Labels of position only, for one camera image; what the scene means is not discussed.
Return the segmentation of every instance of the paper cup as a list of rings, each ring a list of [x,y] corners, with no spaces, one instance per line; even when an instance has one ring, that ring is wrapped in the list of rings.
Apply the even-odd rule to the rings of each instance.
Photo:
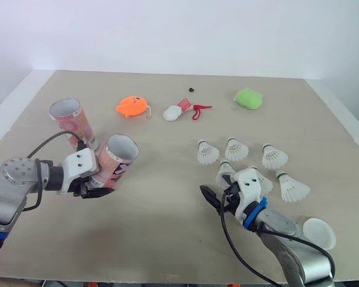
[[[57,121],[62,130],[76,133],[91,149],[97,149],[98,142],[78,100],[62,99],[57,101],[50,107],[49,115]],[[67,137],[73,148],[76,149],[76,137],[73,135],[67,135]]]
[[[98,155],[100,172],[93,175],[91,187],[117,188],[117,183],[125,174],[128,166],[138,156],[137,144],[128,136],[112,135]]]

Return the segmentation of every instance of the green plush toy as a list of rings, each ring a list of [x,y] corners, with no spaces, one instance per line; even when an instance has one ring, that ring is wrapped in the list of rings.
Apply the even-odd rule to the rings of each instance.
[[[262,97],[261,93],[251,90],[250,88],[244,88],[237,92],[234,97],[234,100],[248,109],[259,109],[262,106]]]

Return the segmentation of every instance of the orange plush toy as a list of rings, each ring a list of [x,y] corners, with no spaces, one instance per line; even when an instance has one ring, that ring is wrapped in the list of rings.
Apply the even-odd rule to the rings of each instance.
[[[123,99],[118,106],[115,107],[115,110],[125,117],[129,118],[134,115],[141,115],[147,109],[149,109],[149,115],[147,118],[151,117],[151,109],[148,106],[148,102],[139,96],[130,96]]]

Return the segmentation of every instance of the small black object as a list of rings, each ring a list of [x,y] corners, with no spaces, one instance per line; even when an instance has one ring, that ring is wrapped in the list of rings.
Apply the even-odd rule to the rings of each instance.
[[[82,149],[85,149],[87,148],[87,145],[84,143],[84,141],[82,139],[80,139],[78,142],[77,142],[77,151],[81,151]]]

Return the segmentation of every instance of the beige table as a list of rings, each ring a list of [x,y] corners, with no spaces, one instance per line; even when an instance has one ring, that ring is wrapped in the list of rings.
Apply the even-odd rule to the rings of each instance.
[[[251,87],[264,94],[258,111],[232,101]],[[188,88],[195,92],[190,94]],[[114,112],[123,97],[146,97],[145,116],[125,119]],[[165,122],[162,112],[184,97],[201,105],[199,121],[191,113]],[[115,282],[262,282],[230,250],[217,213],[203,199],[200,184],[215,187],[218,164],[200,166],[197,141],[209,140],[224,152],[235,135],[250,148],[234,164],[261,166],[261,144],[271,142],[290,157],[284,170],[311,187],[297,203],[281,200],[275,184],[270,206],[295,220],[316,216],[335,230],[330,251],[336,280],[359,279],[359,147],[303,80],[251,77],[55,72],[0,141],[0,164],[24,156],[58,132],[48,116],[58,99],[81,101],[99,142],[123,133],[139,145],[140,155],[121,188],[108,196],[82,200],[44,192],[41,206],[24,213],[0,251],[0,276]],[[58,163],[72,152],[65,138],[38,153]],[[284,276],[260,239],[232,216],[227,224],[242,256],[273,280]]]

